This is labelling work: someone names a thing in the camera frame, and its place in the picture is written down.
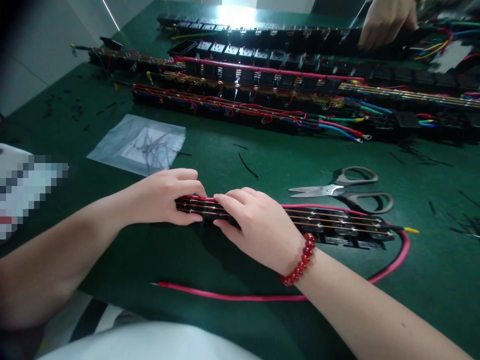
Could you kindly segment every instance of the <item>clear plastic bag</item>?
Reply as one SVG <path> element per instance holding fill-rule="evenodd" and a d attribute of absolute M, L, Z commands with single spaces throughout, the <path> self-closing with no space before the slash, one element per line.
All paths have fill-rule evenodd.
<path fill-rule="evenodd" d="M 185 142 L 182 126 L 127 114 L 86 157 L 149 176 L 168 170 Z"/>

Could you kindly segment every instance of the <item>scissor blade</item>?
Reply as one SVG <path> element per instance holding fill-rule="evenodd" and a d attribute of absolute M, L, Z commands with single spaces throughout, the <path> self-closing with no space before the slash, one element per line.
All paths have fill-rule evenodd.
<path fill-rule="evenodd" d="M 307 193 L 307 192 L 314 192 L 322 189 L 323 189 L 322 186 L 305 186 L 305 187 L 294 187 L 294 188 L 288 189 L 288 191 L 295 191 L 298 193 Z"/>
<path fill-rule="evenodd" d="M 324 196 L 322 190 L 306 191 L 295 195 L 290 195 L 291 198 L 317 198 L 320 196 Z"/>

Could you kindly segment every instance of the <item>right hand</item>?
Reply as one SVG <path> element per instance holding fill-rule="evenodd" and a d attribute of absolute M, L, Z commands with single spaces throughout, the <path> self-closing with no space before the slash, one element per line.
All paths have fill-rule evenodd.
<path fill-rule="evenodd" d="M 373 0 L 365 17 L 358 47 L 368 51 L 390 44 L 402 26 L 411 31 L 418 29 L 415 0 Z"/>
<path fill-rule="evenodd" d="M 215 220 L 213 224 L 240 250 L 283 276 L 295 269 L 305 240 L 278 202 L 249 187 L 216 194 L 214 198 L 241 230 L 226 220 Z"/>

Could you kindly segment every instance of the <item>red bead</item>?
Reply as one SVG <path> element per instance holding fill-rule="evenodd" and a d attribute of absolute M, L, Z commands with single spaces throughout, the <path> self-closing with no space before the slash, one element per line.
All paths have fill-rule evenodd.
<path fill-rule="evenodd" d="M 313 253 L 314 253 L 314 252 L 313 252 L 313 249 L 312 249 L 311 247 L 305 246 L 305 247 L 303 248 L 303 254 L 304 254 L 304 255 L 310 257 Z"/>

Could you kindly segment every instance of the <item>yellow wire tip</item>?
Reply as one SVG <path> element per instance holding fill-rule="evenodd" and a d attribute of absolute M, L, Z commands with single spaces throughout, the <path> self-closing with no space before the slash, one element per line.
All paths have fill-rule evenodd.
<path fill-rule="evenodd" d="M 420 234 L 420 231 L 412 229 L 411 227 L 404 227 L 403 230 L 406 231 L 407 233 Z"/>

